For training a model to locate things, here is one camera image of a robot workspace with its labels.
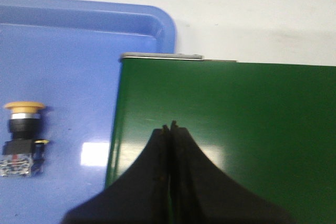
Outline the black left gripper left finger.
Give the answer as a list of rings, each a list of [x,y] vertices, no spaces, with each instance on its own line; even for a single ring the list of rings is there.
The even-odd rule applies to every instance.
[[[109,187],[68,211],[62,223],[168,223],[169,138],[155,129],[133,164]]]

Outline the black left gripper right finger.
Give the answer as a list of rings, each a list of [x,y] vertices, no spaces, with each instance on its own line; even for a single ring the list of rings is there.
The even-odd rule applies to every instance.
[[[280,206],[222,172],[185,127],[171,128],[171,198],[176,223],[293,223]]]

